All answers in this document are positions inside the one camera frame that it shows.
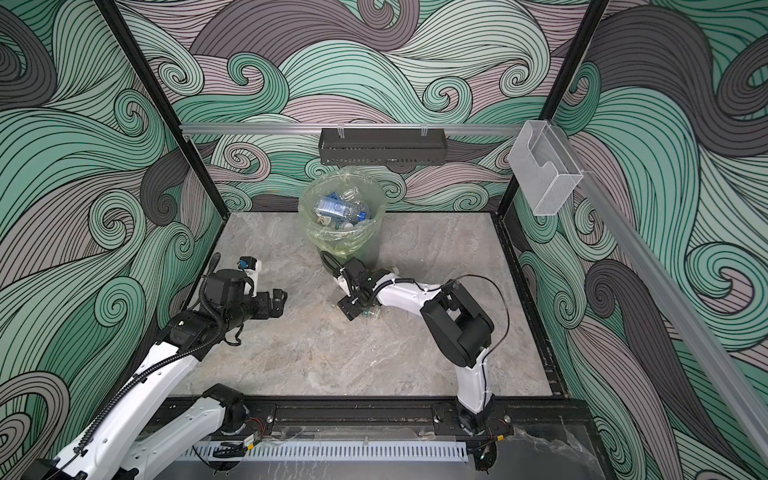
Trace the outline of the clear bottle green cap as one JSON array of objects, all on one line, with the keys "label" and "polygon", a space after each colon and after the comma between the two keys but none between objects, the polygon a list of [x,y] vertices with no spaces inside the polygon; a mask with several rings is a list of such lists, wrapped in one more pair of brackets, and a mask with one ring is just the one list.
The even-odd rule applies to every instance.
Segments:
[{"label": "clear bottle green cap", "polygon": [[383,315],[386,313],[386,308],[380,305],[374,305],[365,308],[361,316],[365,319],[378,319],[382,318]]}]

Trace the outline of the clear blue tinted bottle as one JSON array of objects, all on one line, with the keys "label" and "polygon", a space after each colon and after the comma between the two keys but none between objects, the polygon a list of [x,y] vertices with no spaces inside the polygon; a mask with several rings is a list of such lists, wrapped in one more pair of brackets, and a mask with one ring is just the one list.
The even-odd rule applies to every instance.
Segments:
[{"label": "clear blue tinted bottle", "polygon": [[344,200],[335,194],[320,196],[315,200],[314,211],[321,216],[357,224],[370,217],[370,209],[365,202]]}]

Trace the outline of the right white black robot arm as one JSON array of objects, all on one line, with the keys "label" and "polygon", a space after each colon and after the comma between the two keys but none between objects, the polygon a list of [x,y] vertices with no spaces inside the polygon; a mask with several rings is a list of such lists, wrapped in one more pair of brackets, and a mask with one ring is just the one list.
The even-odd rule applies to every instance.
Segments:
[{"label": "right white black robot arm", "polygon": [[470,435],[490,431],[487,426],[493,393],[488,384],[488,357],[500,344],[492,341],[495,325],[490,315],[461,284],[467,277],[489,283],[498,294],[506,315],[511,315],[501,288],[478,274],[462,274],[442,284],[424,284],[386,270],[370,270],[352,257],[342,263],[328,252],[321,253],[345,296],[337,306],[350,321],[374,306],[392,307],[419,316],[437,348],[456,368],[458,381],[456,414],[461,428]]}]

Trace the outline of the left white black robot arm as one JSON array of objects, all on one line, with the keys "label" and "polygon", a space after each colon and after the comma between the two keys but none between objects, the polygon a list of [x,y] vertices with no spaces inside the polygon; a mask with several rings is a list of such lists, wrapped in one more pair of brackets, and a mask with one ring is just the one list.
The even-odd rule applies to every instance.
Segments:
[{"label": "left white black robot arm", "polygon": [[228,331],[249,320],[276,319],[288,295],[281,289],[234,295],[217,304],[175,315],[131,379],[105,404],[86,429],[54,459],[37,459],[25,479],[152,479],[203,438],[235,440],[227,459],[243,456],[265,433],[251,427],[244,395],[216,384],[175,419],[146,438],[140,435],[172,390]]}]

